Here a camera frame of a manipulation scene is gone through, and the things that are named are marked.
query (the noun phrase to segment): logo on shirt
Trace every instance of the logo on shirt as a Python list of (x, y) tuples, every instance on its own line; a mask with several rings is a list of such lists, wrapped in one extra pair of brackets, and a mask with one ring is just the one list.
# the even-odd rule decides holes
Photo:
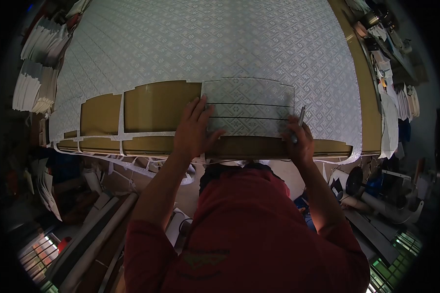
[(184, 259), (193, 270), (197, 270), (206, 264), (217, 265), (219, 262), (226, 259), (229, 253), (229, 249), (218, 249), (205, 252), (196, 251), (195, 253), (194, 251), (184, 252), (182, 259)]

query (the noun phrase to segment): black line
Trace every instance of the black line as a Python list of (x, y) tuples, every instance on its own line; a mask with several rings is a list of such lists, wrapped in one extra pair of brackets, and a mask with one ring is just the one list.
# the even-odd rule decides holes
[(265, 119), (265, 120), (281, 120), (281, 121), (287, 121), (287, 119), (258, 118), (258, 117), (218, 117), (218, 116), (210, 116), (210, 118)]
[(292, 106), (277, 106), (277, 105), (266, 105), (266, 104), (248, 104), (248, 103), (207, 103), (207, 105), (215, 105), (215, 104), (226, 104), (226, 105), (257, 105), (257, 106), (271, 106), (271, 107), (286, 107), (293, 108)]

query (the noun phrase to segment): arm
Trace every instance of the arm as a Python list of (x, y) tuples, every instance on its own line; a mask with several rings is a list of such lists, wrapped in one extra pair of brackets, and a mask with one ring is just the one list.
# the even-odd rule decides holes
[(314, 142), (310, 128), (300, 127), (296, 117), (290, 117), (288, 129), (295, 132), (298, 142), (293, 144), (290, 135), (283, 134), (293, 163), (300, 171), (308, 192), (311, 218), (318, 234), (337, 249), (323, 251), (328, 272), (335, 288), (343, 292), (364, 292), (370, 282), (368, 261), (354, 237), (351, 226), (333, 192), (326, 184), (313, 162)]
[(206, 100), (205, 95), (201, 99), (196, 98), (184, 109), (176, 129), (174, 150), (135, 204), (133, 220), (147, 221), (164, 231), (173, 211), (176, 192), (190, 162), (225, 133), (217, 130), (206, 136), (207, 122), (213, 112), (212, 105), (204, 111)]
[(193, 158), (205, 152), (224, 133), (206, 136), (213, 107), (204, 111), (206, 97), (190, 102), (176, 129), (168, 160), (139, 197), (127, 227), (124, 250), (126, 292), (158, 291), (176, 252), (165, 235), (176, 192)]
[(345, 220), (345, 215), (334, 194), (313, 162), (314, 142), (310, 128), (298, 125), (296, 117), (290, 117), (287, 128), (295, 133), (298, 142), (293, 144), (290, 134), (284, 133), (292, 161), (298, 168), (308, 191), (308, 203), (313, 224), (318, 234), (328, 234), (333, 227)]

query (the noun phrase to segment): red shirt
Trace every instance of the red shirt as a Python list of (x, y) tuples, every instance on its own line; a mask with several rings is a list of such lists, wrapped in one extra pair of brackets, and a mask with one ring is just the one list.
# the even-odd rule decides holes
[(289, 194), (269, 171), (222, 173), (200, 195), (179, 256), (159, 227), (132, 221), (126, 292), (365, 292), (369, 265), (348, 222), (320, 236)]

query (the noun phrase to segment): floor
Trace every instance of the floor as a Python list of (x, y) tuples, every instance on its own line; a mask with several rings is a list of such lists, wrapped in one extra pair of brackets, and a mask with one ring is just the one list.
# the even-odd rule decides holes
[[(364, 179), (368, 177), (369, 174), (369, 163), (372, 166), (375, 166), (376, 161), (372, 157), (362, 157), (356, 162), (347, 165), (335, 165), (335, 164), (323, 164), (316, 163), (321, 173), (323, 171), (326, 175), (326, 181), (329, 179), (331, 173), (335, 168), (339, 168), (340, 170), (349, 173), (352, 168), (356, 166), (362, 166), (364, 169)], [(109, 163), (104, 160), (96, 159), (96, 158), (85, 158), (85, 163), (87, 167), (98, 164), (101, 170), (105, 170), (107, 172)], [(269, 166), (273, 170), (277, 176), (282, 178), (290, 189), (290, 198), (292, 200), (301, 196), (303, 190), (305, 189), (305, 183), (302, 180), (298, 169), (293, 165), (292, 162), (280, 161), (280, 160), (271, 160)], [(143, 190), (150, 182), (151, 178), (140, 173), (132, 172), (131, 170), (124, 170), (123, 167), (114, 165), (114, 169), (123, 174), (125, 177), (132, 179), (135, 184), (135, 190), (138, 194), (143, 196)], [(202, 175), (204, 174), (204, 167), (202, 165), (195, 165), (196, 174), (195, 180), (193, 183), (188, 185), (181, 185), (179, 187), (178, 193), (176, 194), (176, 204), (175, 207), (182, 210), (188, 216), (192, 217), (194, 212), (197, 209), (197, 200), (199, 198), (199, 181)], [(108, 188), (112, 192), (125, 192), (131, 189), (129, 186), (129, 181), (117, 173), (112, 173), (111, 175), (105, 175), (103, 180), (103, 185)]]

